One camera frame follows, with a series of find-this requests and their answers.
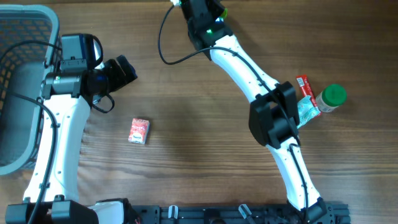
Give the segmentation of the red white small box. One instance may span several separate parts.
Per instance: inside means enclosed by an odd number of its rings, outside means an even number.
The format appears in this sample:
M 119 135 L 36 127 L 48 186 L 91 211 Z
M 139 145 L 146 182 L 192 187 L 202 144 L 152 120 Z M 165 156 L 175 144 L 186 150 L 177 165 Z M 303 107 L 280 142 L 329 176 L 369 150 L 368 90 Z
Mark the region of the red white small box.
M 145 119 L 133 118 L 128 141 L 145 144 L 149 133 L 150 122 Z

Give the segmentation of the red snack bar wrapper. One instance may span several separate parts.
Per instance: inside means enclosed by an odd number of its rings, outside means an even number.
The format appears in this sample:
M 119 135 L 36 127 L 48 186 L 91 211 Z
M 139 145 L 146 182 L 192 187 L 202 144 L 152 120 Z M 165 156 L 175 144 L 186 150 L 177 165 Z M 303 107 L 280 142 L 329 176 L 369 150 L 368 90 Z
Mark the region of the red snack bar wrapper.
M 313 94 L 313 90 L 311 88 L 307 75 L 296 76 L 296 80 L 303 97 L 310 95 L 312 97 L 313 105 L 318 107 L 317 102 L 315 100 L 315 95 Z

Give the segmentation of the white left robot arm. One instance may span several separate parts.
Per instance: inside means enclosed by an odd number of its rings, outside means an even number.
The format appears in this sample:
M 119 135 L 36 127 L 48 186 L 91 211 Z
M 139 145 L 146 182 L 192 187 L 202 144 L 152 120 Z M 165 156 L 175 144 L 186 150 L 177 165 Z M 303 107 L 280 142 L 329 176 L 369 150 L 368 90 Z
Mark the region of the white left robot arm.
M 92 34 L 61 38 L 62 60 L 42 81 L 45 112 L 34 174 L 20 204 L 8 205 L 6 223 L 137 223 L 139 215 L 126 198 L 79 203 L 77 169 L 81 139 L 90 111 L 105 110 L 94 100 L 107 97 L 137 78 L 125 56 L 105 62 L 103 47 Z

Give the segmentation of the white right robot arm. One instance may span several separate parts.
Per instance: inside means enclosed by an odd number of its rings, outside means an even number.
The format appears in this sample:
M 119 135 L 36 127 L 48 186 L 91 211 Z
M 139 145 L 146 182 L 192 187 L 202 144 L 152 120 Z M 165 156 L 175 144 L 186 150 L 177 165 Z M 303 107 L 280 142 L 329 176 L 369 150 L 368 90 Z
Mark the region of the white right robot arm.
M 273 155 L 288 202 L 304 223 L 316 222 L 326 214 L 326 206 L 301 154 L 294 87 L 270 77 L 244 51 L 224 23 L 227 9 L 219 1 L 188 0 L 173 4 L 181 8 L 197 52 L 221 67 L 247 98 L 249 129 L 255 140 Z

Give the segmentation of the grey plastic shopping basket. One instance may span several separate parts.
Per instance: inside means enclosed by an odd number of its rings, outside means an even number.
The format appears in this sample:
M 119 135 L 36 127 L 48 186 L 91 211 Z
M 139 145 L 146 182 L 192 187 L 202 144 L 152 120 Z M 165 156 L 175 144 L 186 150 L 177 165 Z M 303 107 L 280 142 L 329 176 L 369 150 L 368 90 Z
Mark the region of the grey plastic shopping basket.
M 35 166 L 43 112 L 38 100 L 46 74 L 62 59 L 60 23 L 43 5 L 1 5 L 1 175 Z

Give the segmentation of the teal white tissue pack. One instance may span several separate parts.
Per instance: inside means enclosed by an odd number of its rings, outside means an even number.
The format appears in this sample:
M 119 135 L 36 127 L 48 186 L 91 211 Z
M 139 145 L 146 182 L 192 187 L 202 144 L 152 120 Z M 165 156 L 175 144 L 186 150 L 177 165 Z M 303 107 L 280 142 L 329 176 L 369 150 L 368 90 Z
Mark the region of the teal white tissue pack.
M 307 95 L 303 97 L 297 104 L 298 115 L 299 115 L 299 124 L 297 128 L 301 128 L 306 125 L 311 119 L 321 115 L 321 111 L 317 106 L 314 106 L 312 103 L 312 97 Z

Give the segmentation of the green lid jar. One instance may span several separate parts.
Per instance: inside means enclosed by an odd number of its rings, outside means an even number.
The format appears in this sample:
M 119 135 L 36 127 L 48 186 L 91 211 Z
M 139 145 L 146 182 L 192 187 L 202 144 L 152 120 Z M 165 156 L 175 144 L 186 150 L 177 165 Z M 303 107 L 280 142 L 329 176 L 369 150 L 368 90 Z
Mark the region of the green lid jar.
M 341 106 L 347 99 L 345 88 L 339 84 L 327 86 L 316 98 L 318 109 L 329 113 Z

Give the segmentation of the green candy bag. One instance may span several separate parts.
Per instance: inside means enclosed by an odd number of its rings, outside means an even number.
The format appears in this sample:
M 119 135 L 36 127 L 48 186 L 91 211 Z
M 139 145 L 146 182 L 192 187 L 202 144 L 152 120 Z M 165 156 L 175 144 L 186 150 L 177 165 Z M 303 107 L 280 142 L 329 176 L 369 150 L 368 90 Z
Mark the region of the green candy bag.
M 221 13 L 220 17 L 222 19 L 226 19 L 227 15 L 228 15 L 228 9 L 225 7 L 224 11 Z

